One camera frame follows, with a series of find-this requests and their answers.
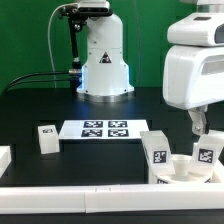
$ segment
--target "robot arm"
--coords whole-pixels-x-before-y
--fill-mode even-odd
[[[202,135],[209,131],[207,105],[224,100],[224,0],[181,1],[214,5],[212,12],[193,13],[169,27],[168,40],[176,46],[166,57],[163,95],[169,105],[189,111],[193,133]]]

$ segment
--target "white cup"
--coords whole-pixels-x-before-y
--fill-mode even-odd
[[[191,156],[187,155],[172,155],[175,175],[157,176],[157,184],[193,184],[193,183],[210,183],[211,175],[199,175],[188,173],[188,166]]]

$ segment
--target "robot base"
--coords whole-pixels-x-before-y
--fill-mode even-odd
[[[126,92],[120,95],[99,96],[87,93],[77,93],[78,99],[87,100],[96,103],[115,103],[131,99],[135,96],[135,91]]]

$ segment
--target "black cable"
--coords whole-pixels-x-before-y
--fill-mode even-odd
[[[69,74],[68,71],[58,71],[58,72],[38,72],[38,73],[32,73],[32,74],[28,74],[28,75],[24,75],[21,76],[19,78],[14,79],[12,82],[10,82],[2,91],[2,94],[5,94],[7,92],[7,90],[9,88],[11,88],[10,86],[12,84],[18,83],[19,81],[26,79],[26,78],[30,78],[30,77],[34,77],[34,76],[48,76],[48,75],[64,75],[64,74]]]
[[[8,85],[7,88],[2,92],[2,94],[5,94],[10,88],[16,85],[24,84],[24,83],[34,83],[34,82],[64,82],[64,81],[70,81],[71,79],[51,79],[51,80],[29,80],[29,81],[22,81],[22,82],[16,82],[12,83],[11,85]]]

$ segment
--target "white box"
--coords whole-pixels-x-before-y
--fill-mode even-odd
[[[11,162],[11,152],[9,146],[0,146],[0,178]]]
[[[41,154],[59,152],[58,133],[54,125],[39,126],[39,143]]]

